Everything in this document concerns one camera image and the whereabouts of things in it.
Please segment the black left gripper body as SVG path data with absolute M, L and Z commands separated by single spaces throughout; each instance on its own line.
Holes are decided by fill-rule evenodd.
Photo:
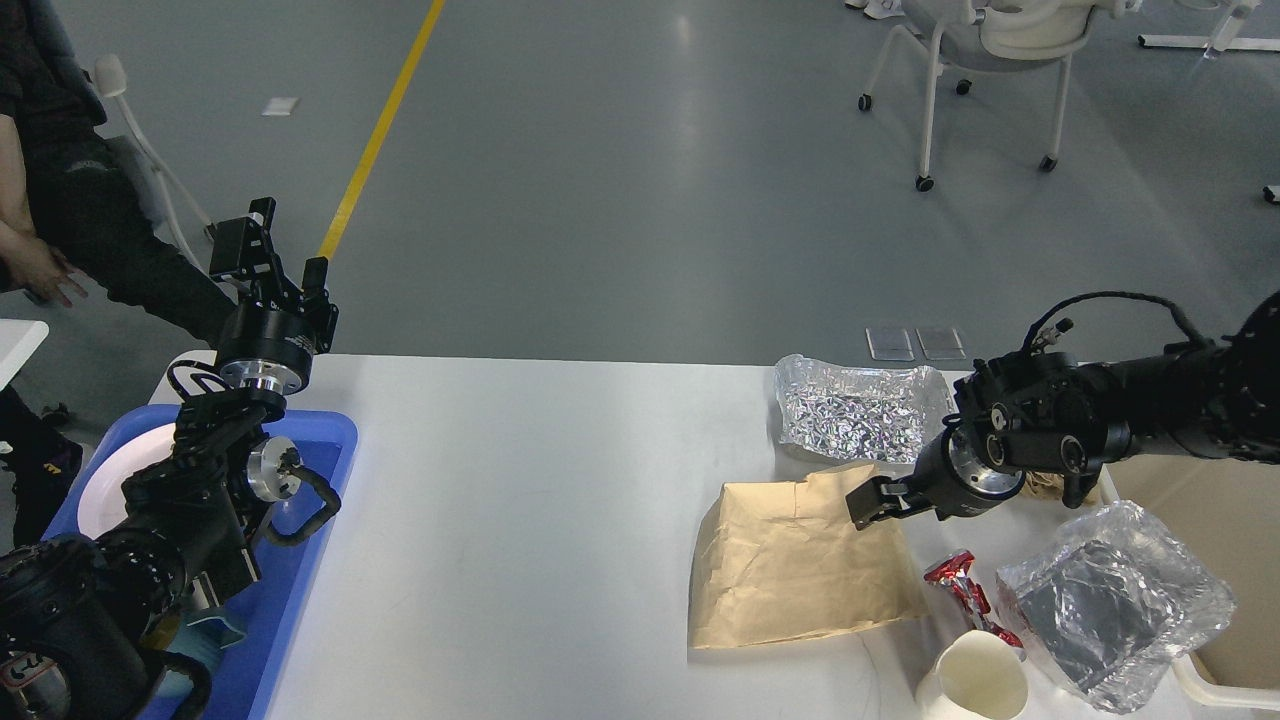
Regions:
M 232 388 L 298 393 L 310 383 L 314 357 L 330 351 L 338 316 L 326 300 L 279 309 L 243 299 L 218 343 L 215 373 Z

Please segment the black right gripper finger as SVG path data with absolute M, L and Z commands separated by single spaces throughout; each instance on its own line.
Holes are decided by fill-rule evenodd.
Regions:
M 925 511 L 914 477 L 872 477 L 846 495 L 851 516 L 913 516 Z
M 934 510 L 934 505 L 919 495 L 882 495 L 878 489 L 855 491 L 855 528 L 865 530 L 886 519 L 905 519 Z

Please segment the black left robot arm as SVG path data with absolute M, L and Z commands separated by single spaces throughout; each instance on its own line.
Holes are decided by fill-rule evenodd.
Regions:
M 328 479 L 305 466 L 296 446 L 266 424 L 310 380 L 326 354 L 338 307 L 326 291 L 328 261 L 310 258 L 288 279 L 273 247 L 276 202 L 211 225 L 209 274 L 238 290 L 210 364 L 188 361 L 170 454 L 122 486 L 125 519 L 100 537 L 65 533 L 3 559 L 3 716 L 133 719 L 168 673 L 191 691 L 173 711 L 198 719 L 212 674 L 168 646 L 183 607 L 215 609 L 256 583 L 253 546 L 297 546 L 339 511 Z

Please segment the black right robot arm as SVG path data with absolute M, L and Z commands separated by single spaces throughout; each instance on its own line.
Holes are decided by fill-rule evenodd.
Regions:
M 1052 306 L 1021 346 L 978 360 L 954 383 L 956 410 L 909 475 L 872 477 L 845 498 L 855 528 L 932 511 L 975 518 L 1020 492 L 1030 473 L 1062 478 L 1082 506 L 1105 465 L 1138 455 L 1276 464 L 1277 297 L 1215 342 L 1175 304 L 1184 334 L 1158 355 L 1080 364 L 1055 352 L 1070 324 Z

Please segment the person's hand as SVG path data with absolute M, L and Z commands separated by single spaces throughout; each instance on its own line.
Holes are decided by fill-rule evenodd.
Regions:
M 72 297 L 88 296 L 76 269 L 42 240 L 3 227 L 1 258 L 13 282 L 45 301 L 70 307 Z

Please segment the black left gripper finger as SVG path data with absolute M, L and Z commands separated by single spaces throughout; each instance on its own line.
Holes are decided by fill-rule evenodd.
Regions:
M 300 306 L 308 322 L 325 322 L 335 311 L 326 290 L 328 268 L 329 260 L 324 256 L 310 258 L 305 263 Z
M 260 197 L 246 215 L 207 225 L 207 274 L 233 287 L 239 302 L 297 313 L 302 293 L 287 277 L 270 236 L 275 209 L 275 199 Z

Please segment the person's bare forearm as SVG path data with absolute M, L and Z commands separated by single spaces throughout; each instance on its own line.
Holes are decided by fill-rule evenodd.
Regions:
M 35 237 L 29 210 L 26 160 L 15 120 L 1 115 L 1 247 L 17 249 Z

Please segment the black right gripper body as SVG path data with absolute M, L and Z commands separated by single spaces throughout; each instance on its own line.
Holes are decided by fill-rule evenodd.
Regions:
M 911 473 L 911 498 L 940 520 L 977 518 L 1015 497 L 1025 474 L 997 471 L 982 462 L 964 433 L 945 429 L 922 451 Z

